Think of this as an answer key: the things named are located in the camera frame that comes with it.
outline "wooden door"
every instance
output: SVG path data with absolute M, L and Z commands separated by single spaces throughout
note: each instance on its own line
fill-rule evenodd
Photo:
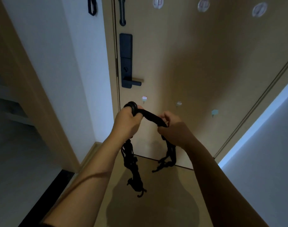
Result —
M 206 12 L 199 1 L 164 0 L 156 9 L 153 0 L 125 0 L 121 26 L 115 0 L 119 97 L 121 108 L 134 101 L 178 114 L 214 156 L 288 61 L 288 0 L 210 0 Z M 267 11 L 253 17 L 262 1 Z M 142 81 L 131 89 L 121 83 L 121 33 L 133 35 L 133 78 Z M 156 125 L 145 119 L 132 143 L 140 156 L 165 156 Z M 179 148 L 177 165 L 192 168 Z

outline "door frame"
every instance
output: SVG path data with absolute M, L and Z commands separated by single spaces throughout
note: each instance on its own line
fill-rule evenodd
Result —
M 0 75 L 35 125 L 56 161 L 63 169 L 78 172 L 80 163 L 1 0 Z
M 102 0 L 103 18 L 105 28 L 105 38 L 107 47 L 107 57 L 110 76 L 110 88 L 113 103 L 114 117 L 120 110 L 120 95 L 119 95 L 119 73 L 118 73 L 118 59 L 116 46 L 116 15 L 115 15 L 115 0 Z M 230 151 L 230 149 L 240 140 L 246 131 L 253 125 L 253 123 L 261 116 L 267 109 L 271 102 L 278 96 L 278 94 L 288 84 L 288 62 L 277 74 L 275 79 L 267 87 L 259 100 L 254 104 L 251 110 L 246 114 L 244 119 L 236 127 L 233 133 L 225 141 L 223 146 L 215 154 L 214 158 L 219 163 L 223 157 Z

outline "person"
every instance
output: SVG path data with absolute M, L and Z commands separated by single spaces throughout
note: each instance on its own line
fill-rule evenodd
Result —
M 194 137 L 179 116 L 164 112 L 160 117 L 168 128 L 158 132 L 189 156 L 211 221 L 217 226 L 268 226 L 237 191 L 207 149 Z M 130 107 L 117 114 L 110 135 L 74 180 L 69 193 L 45 218 L 42 226 L 93 227 L 110 175 L 122 145 L 140 126 L 141 113 L 134 117 Z

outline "black harness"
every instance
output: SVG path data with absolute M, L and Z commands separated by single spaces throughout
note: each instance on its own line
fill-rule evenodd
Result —
M 157 124 L 157 126 L 167 127 L 166 123 L 160 117 L 144 109 L 138 109 L 138 106 L 135 102 L 131 101 L 127 103 L 124 107 L 131 107 L 133 116 L 135 116 L 137 113 L 141 113 L 147 120 L 154 122 L 155 124 Z M 166 141 L 167 153 L 164 158 L 161 158 L 158 161 L 160 165 L 158 165 L 156 170 L 152 171 L 153 173 L 163 169 L 164 167 L 174 166 L 177 160 L 175 154 L 175 145 L 172 145 L 170 142 L 168 142 L 164 136 L 162 136 L 162 139 Z M 138 195 L 138 197 L 140 198 L 143 196 L 144 192 L 146 192 L 146 189 L 143 188 L 143 183 L 138 172 L 138 159 L 134 156 L 133 145 L 131 144 L 130 139 L 128 139 L 121 147 L 121 153 L 124 158 L 124 166 L 129 169 L 133 174 L 133 177 L 128 179 L 127 185 L 131 185 L 131 187 L 137 192 L 142 192 L 141 195 Z M 165 162 L 168 157 L 171 158 L 171 161 Z

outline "round sticker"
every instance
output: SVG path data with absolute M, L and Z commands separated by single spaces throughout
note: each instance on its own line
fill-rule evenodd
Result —
M 209 6 L 210 6 L 209 0 L 200 0 L 199 4 L 198 4 L 198 10 L 199 10 L 199 12 L 203 12 L 204 13 L 204 12 L 207 11 Z
M 253 17 L 261 17 L 267 10 L 268 4 L 265 2 L 257 4 L 252 10 Z
M 164 5 L 164 0 L 153 0 L 152 4 L 156 9 L 161 9 Z

